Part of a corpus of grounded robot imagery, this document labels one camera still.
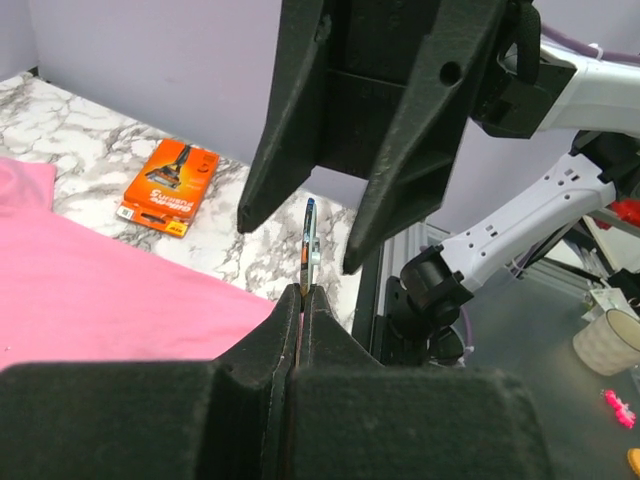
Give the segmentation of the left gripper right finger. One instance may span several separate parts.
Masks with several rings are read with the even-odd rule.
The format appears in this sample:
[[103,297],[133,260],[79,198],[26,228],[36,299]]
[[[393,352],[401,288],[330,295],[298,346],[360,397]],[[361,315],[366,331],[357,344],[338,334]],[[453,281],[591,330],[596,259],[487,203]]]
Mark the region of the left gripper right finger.
[[551,479],[523,384],[495,370],[378,364],[334,319],[324,290],[305,300],[289,383],[293,479]]

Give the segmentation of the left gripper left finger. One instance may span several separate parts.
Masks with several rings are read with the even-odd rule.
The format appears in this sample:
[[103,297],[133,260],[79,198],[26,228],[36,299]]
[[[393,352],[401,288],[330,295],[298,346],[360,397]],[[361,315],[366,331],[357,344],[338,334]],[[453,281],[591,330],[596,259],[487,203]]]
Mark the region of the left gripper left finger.
[[31,363],[1,375],[5,479],[283,479],[301,311],[288,286],[216,359]]

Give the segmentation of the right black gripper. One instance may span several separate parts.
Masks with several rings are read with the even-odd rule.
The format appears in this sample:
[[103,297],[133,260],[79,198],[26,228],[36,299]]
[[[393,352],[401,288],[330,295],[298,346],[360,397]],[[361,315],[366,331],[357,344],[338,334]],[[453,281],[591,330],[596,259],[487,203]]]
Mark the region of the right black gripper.
[[324,167],[367,187],[342,269],[434,211],[469,120],[510,82],[533,85],[541,21],[529,1],[350,1],[332,37],[331,1],[284,1],[266,123],[237,210],[261,226]]

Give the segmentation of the round blue yellow brooch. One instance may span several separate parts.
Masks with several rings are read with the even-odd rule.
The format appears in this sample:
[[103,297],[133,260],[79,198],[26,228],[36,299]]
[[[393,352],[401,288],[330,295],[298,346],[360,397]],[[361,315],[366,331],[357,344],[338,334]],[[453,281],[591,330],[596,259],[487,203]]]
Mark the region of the round blue yellow brooch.
[[309,198],[305,208],[303,221],[301,261],[300,261],[300,290],[306,296],[313,284],[314,271],[321,260],[320,240],[317,235],[317,205],[313,198]]

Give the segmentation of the pink t-shirt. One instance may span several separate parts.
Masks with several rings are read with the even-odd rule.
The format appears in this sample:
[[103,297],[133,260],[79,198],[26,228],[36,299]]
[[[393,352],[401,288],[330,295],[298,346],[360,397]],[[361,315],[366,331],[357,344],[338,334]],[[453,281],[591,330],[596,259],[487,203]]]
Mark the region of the pink t-shirt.
[[208,361],[273,304],[52,209],[50,164],[1,161],[1,365]]

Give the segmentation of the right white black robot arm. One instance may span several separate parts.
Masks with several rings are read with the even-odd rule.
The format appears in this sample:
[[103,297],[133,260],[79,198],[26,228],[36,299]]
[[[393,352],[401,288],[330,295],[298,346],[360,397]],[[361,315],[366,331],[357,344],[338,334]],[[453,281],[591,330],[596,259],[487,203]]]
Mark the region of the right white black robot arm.
[[529,1],[285,1],[266,124],[237,210],[263,224],[316,167],[367,185],[351,274],[441,205],[465,126],[528,139],[572,129],[540,179],[412,259],[393,334],[425,342],[499,267],[580,217],[639,195],[639,61],[541,40]]

